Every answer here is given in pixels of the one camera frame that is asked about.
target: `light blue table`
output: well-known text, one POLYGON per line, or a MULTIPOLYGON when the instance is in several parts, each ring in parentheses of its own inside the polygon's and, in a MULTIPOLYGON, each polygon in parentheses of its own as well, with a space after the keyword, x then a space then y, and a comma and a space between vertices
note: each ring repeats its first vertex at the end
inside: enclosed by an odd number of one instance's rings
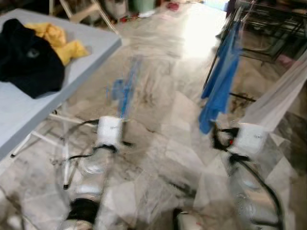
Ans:
POLYGON ((66 31, 68 41, 80 40, 91 55, 74 60, 66 67, 65 83, 60 92, 39 99, 30 98, 11 83, 0 82, 0 160, 121 46, 121 39, 115 33, 20 9, 0 17, 1 30, 4 22, 10 18, 17 18, 23 24, 50 22, 61 26, 66 31))

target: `black cable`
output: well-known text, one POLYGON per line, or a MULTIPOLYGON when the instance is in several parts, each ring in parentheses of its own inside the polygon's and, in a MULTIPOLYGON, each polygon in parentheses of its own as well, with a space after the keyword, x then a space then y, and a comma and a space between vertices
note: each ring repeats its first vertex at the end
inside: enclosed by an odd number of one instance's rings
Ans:
POLYGON ((97 125, 99 122, 99 119, 95 119, 95 120, 88 120, 88 121, 84 121, 80 124, 77 124, 73 127, 71 127, 63 136, 60 137, 60 139, 62 141, 65 140, 65 138, 67 138, 69 135, 72 135, 79 127, 85 125, 85 124, 91 124, 91 125, 97 125))
POLYGON ((113 152, 113 153, 116 153, 116 152, 117 152, 117 149, 116 149, 113 145, 111 145, 111 146, 109 146, 109 145, 101 145, 101 146, 98 146, 98 147, 93 147, 92 149, 93 149, 93 151, 92 151, 91 154, 88 154, 88 155, 75 155, 75 156, 71 156, 71 157, 69 157, 68 159, 63 160, 62 163, 61 163, 61 165, 62 165, 64 162, 66 162, 66 161, 71 161, 71 160, 76 159, 76 158, 87 158, 87 157, 94 156, 94 154, 96 153, 96 150, 97 150, 97 149, 108 149, 108 150, 110 150, 110 151, 113 152))
POLYGON ((284 230, 283 208, 282 208, 282 205, 281 205, 279 199, 277 198, 277 195, 274 192, 274 190, 271 189, 264 182, 264 180, 261 178, 261 176, 258 173, 256 173, 248 164, 245 163, 245 161, 249 161, 249 157, 240 156, 240 155, 233 153, 233 152, 231 152, 227 149, 225 150, 225 152, 228 152, 231 155, 231 157, 230 157, 231 158, 231 161, 230 161, 231 164, 234 164, 235 162, 238 162, 239 164, 241 164, 245 169, 247 169, 256 178, 256 180, 261 184, 261 186, 266 189, 266 191, 269 193, 269 195, 273 199, 273 202, 274 202, 275 208, 276 208, 276 214, 278 216, 278 222, 277 222, 276 226, 274 226, 274 227, 278 227, 279 230, 284 230))

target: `table leg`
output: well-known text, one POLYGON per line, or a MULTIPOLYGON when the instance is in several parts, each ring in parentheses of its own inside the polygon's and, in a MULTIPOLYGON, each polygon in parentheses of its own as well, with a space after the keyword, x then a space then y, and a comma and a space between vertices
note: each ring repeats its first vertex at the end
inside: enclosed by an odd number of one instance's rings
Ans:
POLYGON ((68 18, 72 17, 72 12, 71 12, 71 8, 69 7, 68 3, 65 0, 59 0, 64 11, 66 12, 68 18))
MULTIPOLYGON (((63 115, 56 115, 56 114, 50 114, 49 117, 53 120, 56 120, 56 121, 66 121, 66 122, 69 122, 69 123, 76 123, 76 124, 80 124, 80 123, 83 123, 84 121, 83 120, 80 120, 80 119, 77 119, 77 118, 70 118, 67 116, 63 116, 63 115)), ((89 127, 95 127, 94 125, 92 124, 84 124, 85 126, 89 126, 89 127)))
POLYGON ((26 136, 26 138, 19 144, 19 146, 14 150, 14 152, 11 154, 11 157, 14 158, 19 153, 19 151, 22 149, 22 147, 27 143, 27 141, 30 139, 31 133, 26 136))
POLYGON ((53 141, 52 139, 49 139, 49 138, 47 138, 47 137, 41 135, 40 133, 38 133, 38 132, 36 132, 36 131, 32 131, 31 134, 32 134, 33 136, 36 136, 36 137, 38 137, 38 138, 44 140, 45 142, 48 142, 48 143, 51 144, 51 145, 54 145, 54 146, 56 146, 56 147, 62 147, 61 144, 57 143, 56 141, 53 141))
MULTIPOLYGON (((63 102, 62 106, 62 114, 65 116, 67 115, 67 102, 63 102)), ((62 154, 63 154, 63 158, 64 160, 67 160, 70 155, 69 155, 69 137, 65 137, 64 135, 66 135, 67 131, 68 131, 68 122, 65 120, 62 120, 62 126, 63 126, 63 148, 62 148, 62 154)), ((63 181, 63 188, 64 189, 68 189, 69 188, 69 169, 70 169, 70 162, 69 161, 65 161, 64 162, 64 181, 63 181)))

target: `black wire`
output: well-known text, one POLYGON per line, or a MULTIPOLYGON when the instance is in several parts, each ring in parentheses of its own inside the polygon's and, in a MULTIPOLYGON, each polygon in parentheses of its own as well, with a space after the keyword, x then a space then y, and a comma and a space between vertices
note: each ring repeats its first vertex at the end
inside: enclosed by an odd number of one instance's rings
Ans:
MULTIPOLYGON (((239 156, 238 154, 236 153, 233 153, 231 151, 228 151, 227 149, 225 150, 225 152, 228 152, 231 156, 239 156)), ((239 164, 241 164, 244 168, 246 168, 256 179, 257 181, 261 184, 262 187, 264 187, 267 192, 271 195, 273 201, 274 201, 274 204, 276 205, 276 214, 278 216, 278 223, 277 223, 277 226, 274 226, 274 227, 278 227, 279 230, 284 230, 284 223, 283 223, 283 218, 284 218, 284 214, 283 214, 283 208, 282 208, 282 205, 279 201, 279 199, 277 198, 277 195, 276 193, 274 192, 273 189, 271 189, 265 182, 264 180, 260 177, 260 175, 258 175, 252 168, 250 168, 249 165, 247 165, 244 161, 246 160, 243 160, 242 158, 237 158, 237 162, 239 164)))
MULTIPOLYGON (((85 124, 92 124, 92 125, 97 125, 99 122, 99 119, 95 119, 95 120, 88 120, 88 121, 84 121, 80 124, 77 124, 73 127, 71 127, 63 136, 60 137, 60 140, 62 142, 65 141, 65 139, 67 137, 69 137, 70 135, 72 135, 79 127, 85 125, 85 124)), ((86 158, 86 157, 91 157, 95 154, 95 149, 93 148, 93 151, 91 154, 88 154, 88 155, 75 155, 75 156, 71 156, 69 157, 68 159, 64 159, 62 162, 61 162, 61 165, 64 163, 64 162, 67 162, 67 161, 71 161, 73 159, 76 159, 76 158, 86 158)))

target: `red object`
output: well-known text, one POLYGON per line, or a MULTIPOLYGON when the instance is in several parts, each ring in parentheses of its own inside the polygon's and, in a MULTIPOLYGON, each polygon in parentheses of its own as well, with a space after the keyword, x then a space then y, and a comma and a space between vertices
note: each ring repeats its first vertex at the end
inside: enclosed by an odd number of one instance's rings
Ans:
POLYGON ((166 5, 166 7, 171 11, 177 11, 179 9, 179 4, 176 2, 170 2, 166 5))

